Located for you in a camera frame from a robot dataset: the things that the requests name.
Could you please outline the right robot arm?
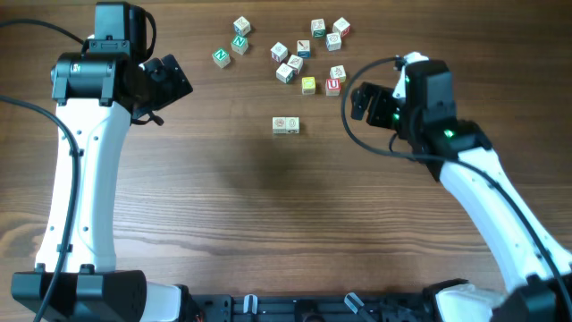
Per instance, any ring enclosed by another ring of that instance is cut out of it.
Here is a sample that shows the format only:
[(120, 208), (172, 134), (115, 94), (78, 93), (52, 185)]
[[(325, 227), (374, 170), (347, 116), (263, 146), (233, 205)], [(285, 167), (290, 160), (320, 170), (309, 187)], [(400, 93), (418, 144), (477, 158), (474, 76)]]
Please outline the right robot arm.
[(394, 56), (394, 88), (348, 83), (341, 120), (366, 120), (392, 130), (410, 152), (367, 145), (385, 157), (423, 164), (465, 209), (493, 254), (506, 292), (479, 289), (465, 280), (426, 289), (436, 321), (569, 321), (571, 254), (542, 226), (505, 174), (479, 125), (457, 117), (452, 74), (442, 60), (417, 52)]

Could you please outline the black picture wooden block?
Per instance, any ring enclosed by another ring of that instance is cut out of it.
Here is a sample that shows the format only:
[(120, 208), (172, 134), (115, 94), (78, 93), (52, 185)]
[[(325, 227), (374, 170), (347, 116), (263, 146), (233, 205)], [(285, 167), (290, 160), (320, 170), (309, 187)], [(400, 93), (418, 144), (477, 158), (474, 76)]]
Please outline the black picture wooden block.
[(298, 117), (286, 117), (285, 126), (287, 133), (299, 133), (300, 123)]

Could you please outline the red picture wooden block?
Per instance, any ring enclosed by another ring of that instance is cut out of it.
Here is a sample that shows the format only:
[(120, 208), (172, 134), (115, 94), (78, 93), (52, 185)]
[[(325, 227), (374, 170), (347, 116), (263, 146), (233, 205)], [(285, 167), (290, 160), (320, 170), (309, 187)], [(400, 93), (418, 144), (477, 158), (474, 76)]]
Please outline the red picture wooden block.
[(286, 118), (274, 117), (272, 122), (273, 134), (284, 134), (287, 132)]

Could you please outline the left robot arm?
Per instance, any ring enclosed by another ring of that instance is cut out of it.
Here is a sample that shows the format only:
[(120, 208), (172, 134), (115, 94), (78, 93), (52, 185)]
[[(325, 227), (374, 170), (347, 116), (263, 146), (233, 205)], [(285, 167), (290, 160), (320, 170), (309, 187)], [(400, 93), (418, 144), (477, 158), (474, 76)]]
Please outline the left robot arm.
[(133, 125), (192, 87), (172, 55), (156, 58), (156, 23), (143, 8), (100, 2), (95, 31), (51, 71), (58, 128), (55, 184), (46, 232), (29, 272), (13, 275), (12, 297), (46, 321), (191, 321), (198, 307), (183, 285), (120, 270), (114, 200), (122, 146)]

